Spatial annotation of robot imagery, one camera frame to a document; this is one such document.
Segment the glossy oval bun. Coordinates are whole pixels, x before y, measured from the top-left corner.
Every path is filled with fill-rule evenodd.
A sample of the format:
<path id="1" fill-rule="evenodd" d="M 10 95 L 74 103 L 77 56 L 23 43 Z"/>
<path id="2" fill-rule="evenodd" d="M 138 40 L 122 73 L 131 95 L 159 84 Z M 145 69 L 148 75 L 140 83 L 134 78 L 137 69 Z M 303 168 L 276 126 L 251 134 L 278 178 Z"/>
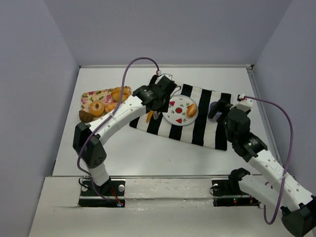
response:
<path id="1" fill-rule="evenodd" d="M 192 103 L 187 107 L 187 117 L 192 118 L 198 112 L 198 107 L 195 103 Z"/>

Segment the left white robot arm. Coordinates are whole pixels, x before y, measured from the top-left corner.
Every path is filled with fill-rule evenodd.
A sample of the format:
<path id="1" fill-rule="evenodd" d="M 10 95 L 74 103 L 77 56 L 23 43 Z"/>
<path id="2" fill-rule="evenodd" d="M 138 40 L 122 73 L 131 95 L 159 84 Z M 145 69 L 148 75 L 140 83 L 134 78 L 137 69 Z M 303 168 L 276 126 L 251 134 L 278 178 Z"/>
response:
<path id="1" fill-rule="evenodd" d="M 136 89 L 116 110 L 91 123 L 80 122 L 75 127 L 73 148 L 87 166 L 87 175 L 101 187 L 110 177 L 104 161 L 107 154 L 103 145 L 121 128 L 150 111 L 167 112 L 171 94 L 177 84 L 166 76 L 157 83 Z"/>

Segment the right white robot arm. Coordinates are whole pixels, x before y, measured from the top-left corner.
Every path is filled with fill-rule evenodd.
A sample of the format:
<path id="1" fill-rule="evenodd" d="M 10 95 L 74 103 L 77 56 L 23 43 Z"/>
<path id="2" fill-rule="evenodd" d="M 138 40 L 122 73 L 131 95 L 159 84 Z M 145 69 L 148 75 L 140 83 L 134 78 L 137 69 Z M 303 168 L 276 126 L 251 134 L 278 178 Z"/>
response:
<path id="1" fill-rule="evenodd" d="M 211 107 L 209 118 L 217 119 L 225 129 L 227 140 L 232 144 L 236 154 L 255 168 L 268 182 L 267 185 L 257 181 L 249 171 L 239 168 L 229 175 L 232 184 L 258 199 L 265 207 L 274 208 L 271 225 L 282 212 L 284 227 L 295 237 L 303 237 L 316 226 L 316 197 L 300 185 L 287 169 L 289 164 L 280 165 L 267 145 L 250 131 L 248 114 L 254 97 L 239 95 L 238 103 L 232 105 L 220 99 Z"/>

